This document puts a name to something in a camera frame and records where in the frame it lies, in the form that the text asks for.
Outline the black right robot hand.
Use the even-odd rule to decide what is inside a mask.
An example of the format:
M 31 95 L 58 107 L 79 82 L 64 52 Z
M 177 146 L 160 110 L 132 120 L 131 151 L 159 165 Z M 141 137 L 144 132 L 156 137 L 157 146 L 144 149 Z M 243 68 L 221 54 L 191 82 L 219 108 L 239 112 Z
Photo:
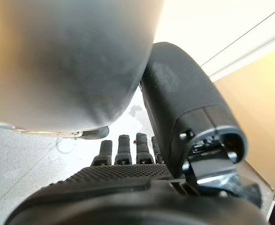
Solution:
M 155 158 L 136 136 L 103 141 L 91 166 L 23 201 L 7 225 L 265 225 L 258 184 L 236 165 L 247 140 L 228 105 L 200 66 L 182 49 L 154 44 L 141 90 Z

